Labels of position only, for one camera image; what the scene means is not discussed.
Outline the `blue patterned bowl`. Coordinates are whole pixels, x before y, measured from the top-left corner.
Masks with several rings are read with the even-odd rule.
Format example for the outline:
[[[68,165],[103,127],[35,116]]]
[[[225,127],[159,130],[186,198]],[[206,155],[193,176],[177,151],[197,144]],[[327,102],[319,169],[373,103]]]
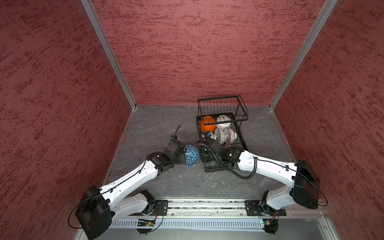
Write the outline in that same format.
[[[186,145],[185,148],[185,163],[186,167],[195,166],[200,160],[200,152],[197,147],[193,145]]]

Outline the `grey green patterned bowl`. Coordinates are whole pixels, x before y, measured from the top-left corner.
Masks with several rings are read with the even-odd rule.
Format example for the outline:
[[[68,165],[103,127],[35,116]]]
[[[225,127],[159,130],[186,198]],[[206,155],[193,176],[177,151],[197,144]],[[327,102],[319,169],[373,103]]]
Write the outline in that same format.
[[[226,134],[224,130],[216,128],[214,131],[214,135],[215,135],[216,141],[219,142],[220,145],[223,145],[225,143]]]

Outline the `white lattice patterned bowl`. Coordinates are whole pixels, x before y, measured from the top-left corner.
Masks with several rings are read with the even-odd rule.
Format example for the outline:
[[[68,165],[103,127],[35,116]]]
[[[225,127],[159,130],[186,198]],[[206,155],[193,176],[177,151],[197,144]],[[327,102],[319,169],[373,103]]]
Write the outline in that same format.
[[[224,134],[225,134],[225,143],[226,144],[233,144],[237,139],[237,133],[234,130],[232,130],[231,128],[225,128]]]

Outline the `orange square bowl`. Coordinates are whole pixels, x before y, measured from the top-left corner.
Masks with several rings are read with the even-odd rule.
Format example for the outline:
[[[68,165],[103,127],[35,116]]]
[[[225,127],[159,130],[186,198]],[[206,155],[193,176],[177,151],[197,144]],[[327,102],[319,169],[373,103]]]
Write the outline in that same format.
[[[214,132],[216,129],[216,120],[212,116],[204,116],[200,123],[200,130],[204,134],[205,132]]]

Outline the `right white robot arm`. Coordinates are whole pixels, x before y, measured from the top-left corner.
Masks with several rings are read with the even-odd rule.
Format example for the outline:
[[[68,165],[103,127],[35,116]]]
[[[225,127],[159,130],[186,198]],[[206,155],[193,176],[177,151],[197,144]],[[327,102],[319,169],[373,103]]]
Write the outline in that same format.
[[[263,193],[257,211],[271,216],[291,205],[307,209],[319,207],[320,180],[305,161],[282,162],[253,154],[236,147],[224,147],[216,140],[206,138],[197,144],[204,160],[215,162],[221,169],[243,180],[261,175],[282,184],[276,190]]]

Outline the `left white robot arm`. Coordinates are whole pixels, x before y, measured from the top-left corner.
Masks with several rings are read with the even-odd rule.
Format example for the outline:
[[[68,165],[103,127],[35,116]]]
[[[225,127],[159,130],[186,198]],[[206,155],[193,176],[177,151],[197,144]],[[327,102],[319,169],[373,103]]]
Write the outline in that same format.
[[[143,163],[120,179],[100,188],[92,185],[86,189],[72,214],[87,238],[98,238],[118,218],[148,211],[154,201],[151,194],[143,191],[129,199],[126,196],[174,166],[185,165],[191,149],[191,145],[172,140],[163,152],[148,154]]]

